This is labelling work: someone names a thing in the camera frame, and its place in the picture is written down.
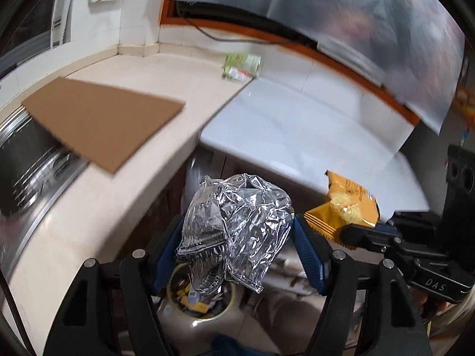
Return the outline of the person right hand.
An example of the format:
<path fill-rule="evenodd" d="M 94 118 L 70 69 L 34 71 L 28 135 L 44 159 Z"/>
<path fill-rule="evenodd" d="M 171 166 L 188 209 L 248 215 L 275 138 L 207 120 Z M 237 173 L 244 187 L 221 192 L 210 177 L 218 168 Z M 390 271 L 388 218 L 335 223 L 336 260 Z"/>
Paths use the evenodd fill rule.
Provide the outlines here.
<path fill-rule="evenodd" d="M 432 318 L 452 306 L 451 303 L 442 301 L 438 297 L 429 296 L 417 288 L 410 288 L 410 291 L 423 320 Z"/>

